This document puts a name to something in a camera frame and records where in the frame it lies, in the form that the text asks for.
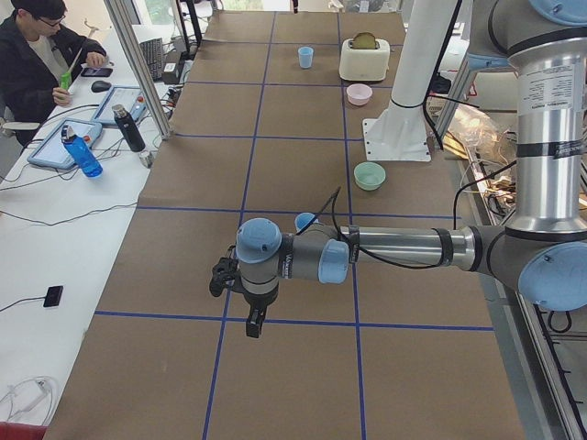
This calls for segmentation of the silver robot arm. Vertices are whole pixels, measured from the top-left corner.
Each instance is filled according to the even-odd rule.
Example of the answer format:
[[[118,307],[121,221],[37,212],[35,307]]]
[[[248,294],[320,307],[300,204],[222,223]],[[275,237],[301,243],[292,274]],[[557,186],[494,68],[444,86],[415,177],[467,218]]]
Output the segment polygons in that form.
[[[504,59],[517,74],[516,201],[502,226],[450,230],[321,225],[284,234],[254,218],[238,230],[232,288],[259,337],[282,279],[339,284],[359,260],[410,270],[455,266],[490,275],[544,309],[586,304],[586,224],[579,214],[586,79],[583,1],[477,1],[469,62]]]

